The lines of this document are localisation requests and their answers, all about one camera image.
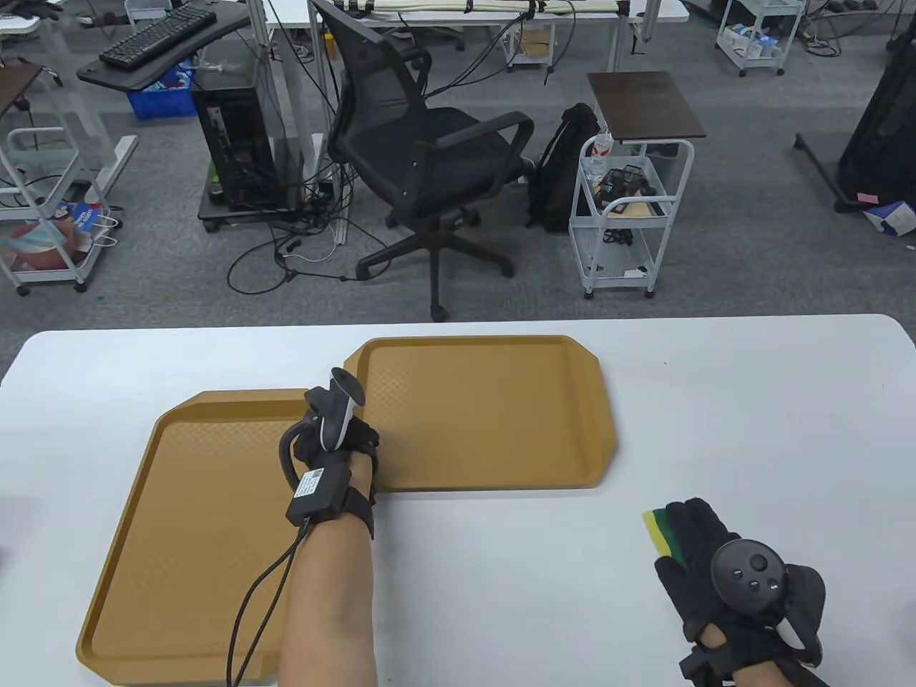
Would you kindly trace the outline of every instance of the water bottle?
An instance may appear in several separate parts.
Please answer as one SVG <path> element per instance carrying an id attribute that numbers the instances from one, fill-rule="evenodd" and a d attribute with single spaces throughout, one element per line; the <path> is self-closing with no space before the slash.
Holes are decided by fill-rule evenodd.
<path id="1" fill-rule="evenodd" d="M 606 129 L 594 137 L 592 156 L 589 158 L 588 180 L 599 183 L 611 169 L 611 146 L 613 140 Z"/>

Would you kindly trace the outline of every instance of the food tray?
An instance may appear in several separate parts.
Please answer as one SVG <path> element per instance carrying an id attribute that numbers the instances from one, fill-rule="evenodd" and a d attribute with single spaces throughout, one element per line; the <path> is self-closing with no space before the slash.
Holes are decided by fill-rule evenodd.
<path id="1" fill-rule="evenodd" d="M 158 420 L 83 624 L 81 663 L 116 685 L 225 682 L 242 598 L 296 536 L 278 444 L 305 413 L 303 394 L 206 392 Z M 252 597 L 236 670 L 280 572 Z M 248 680 L 277 671 L 285 616 L 281 600 Z"/>
<path id="2" fill-rule="evenodd" d="M 383 491 L 591 486 L 616 448 L 598 359 L 567 336 L 375 339 L 344 367 Z"/>
<path id="3" fill-rule="evenodd" d="M 346 363 L 382 435 L 378 485 L 540 489 L 597 483 L 616 447 L 597 359 L 563 336 L 381 339 Z M 77 645 L 116 685 L 219 684 L 238 606 L 291 543 L 278 459 L 304 389 L 202 393 L 157 422 Z M 276 588 L 245 613 L 236 668 Z M 246 671 L 276 673 L 281 599 Z"/>

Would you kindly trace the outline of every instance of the green sponge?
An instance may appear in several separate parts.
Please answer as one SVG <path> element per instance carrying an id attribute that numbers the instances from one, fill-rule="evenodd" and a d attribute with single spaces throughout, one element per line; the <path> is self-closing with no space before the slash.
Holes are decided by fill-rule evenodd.
<path id="1" fill-rule="evenodd" d="M 674 536 L 674 530 L 671 529 L 671 524 L 668 522 L 668 514 L 665 513 L 665 509 L 649 510 L 642 514 L 642 519 L 646 523 L 646 529 L 649 531 L 649 536 L 659 556 L 671 556 L 686 570 L 687 561 L 684 559 L 678 538 Z"/>

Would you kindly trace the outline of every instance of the white desk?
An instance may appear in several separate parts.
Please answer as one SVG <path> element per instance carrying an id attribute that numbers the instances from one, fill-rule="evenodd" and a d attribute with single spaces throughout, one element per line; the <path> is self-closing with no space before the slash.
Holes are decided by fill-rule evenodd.
<path id="1" fill-rule="evenodd" d="M 820 570 L 833 687 L 912 684 L 916 351 L 876 315 L 39 334 L 0 385 L 0 499 L 28 511 L 0 541 L 3 684 L 104 684 L 74 646 L 160 414 L 324 384 L 373 337 L 497 333 L 598 355 L 620 449 L 595 489 L 383 497 L 380 685 L 687 684 L 640 514 L 688 496 Z"/>
<path id="2" fill-rule="evenodd" d="M 268 28 L 309 28 L 310 5 L 305 0 L 264 0 L 264 14 Z M 637 16 L 646 9 L 646 0 L 633 0 L 630 5 L 630 21 L 638 23 Z M 401 12 L 404 21 L 412 27 L 497 27 L 518 17 L 518 12 Z M 687 21 L 690 13 L 680 0 L 661 0 L 660 23 Z M 616 14 L 577 12 L 576 24 L 615 21 Z M 535 15 L 535 21 L 553 21 L 557 24 L 572 23 L 573 15 Z M 403 27 L 397 12 L 374 12 L 360 19 L 373 27 Z"/>
<path id="3" fill-rule="evenodd" d="M 43 21 L 37 17 L 24 19 L 21 16 L 1 15 L 0 39 L 3 36 L 25 36 L 34 31 L 38 32 L 38 38 L 49 57 L 49 64 L 44 66 L 58 73 L 63 83 L 62 91 L 69 99 L 69 106 L 62 104 L 61 111 L 67 112 L 72 107 L 79 117 L 83 130 L 92 142 L 90 151 L 98 157 L 102 166 L 96 174 L 95 183 L 105 193 L 115 185 L 118 175 L 134 152 L 136 134 L 121 136 L 117 143 L 112 142 L 102 117 L 87 104 L 89 98 L 85 92 L 85 84 L 76 78 L 78 64 L 67 48 L 67 42 L 61 35 L 58 24 L 59 22 Z M 99 201 L 94 189 L 90 188 L 86 192 L 86 201 Z"/>

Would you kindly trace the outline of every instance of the black backpack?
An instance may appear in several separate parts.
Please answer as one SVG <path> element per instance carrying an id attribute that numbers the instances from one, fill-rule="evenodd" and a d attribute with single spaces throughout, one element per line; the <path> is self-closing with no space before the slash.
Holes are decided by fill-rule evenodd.
<path id="1" fill-rule="evenodd" d="M 525 226 L 540 224 L 549 232 L 565 232 L 573 207 L 576 166 L 583 143 L 598 133 L 598 120 L 585 103 L 563 113 L 563 121 L 531 175 L 528 186 L 531 215 Z"/>

